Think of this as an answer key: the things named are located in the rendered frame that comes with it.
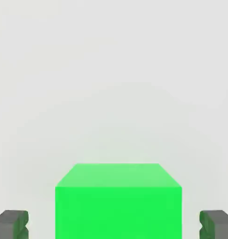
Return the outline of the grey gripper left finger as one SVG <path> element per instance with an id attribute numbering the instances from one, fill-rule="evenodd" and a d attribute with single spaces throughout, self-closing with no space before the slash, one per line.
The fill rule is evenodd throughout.
<path id="1" fill-rule="evenodd" d="M 29 239 L 28 221 L 27 211 L 3 211 L 0 214 L 0 239 Z"/>

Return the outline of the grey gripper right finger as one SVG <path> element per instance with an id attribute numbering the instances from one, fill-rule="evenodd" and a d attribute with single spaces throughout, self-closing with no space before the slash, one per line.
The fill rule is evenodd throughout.
<path id="1" fill-rule="evenodd" d="M 228 239 L 228 214 L 223 210 L 201 211 L 199 239 Z"/>

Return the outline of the small green cube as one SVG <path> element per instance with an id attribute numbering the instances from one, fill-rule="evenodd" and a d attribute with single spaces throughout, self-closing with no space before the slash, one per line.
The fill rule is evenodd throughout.
<path id="1" fill-rule="evenodd" d="M 157 163 L 78 163 L 55 188 L 55 239 L 182 239 L 182 188 Z"/>

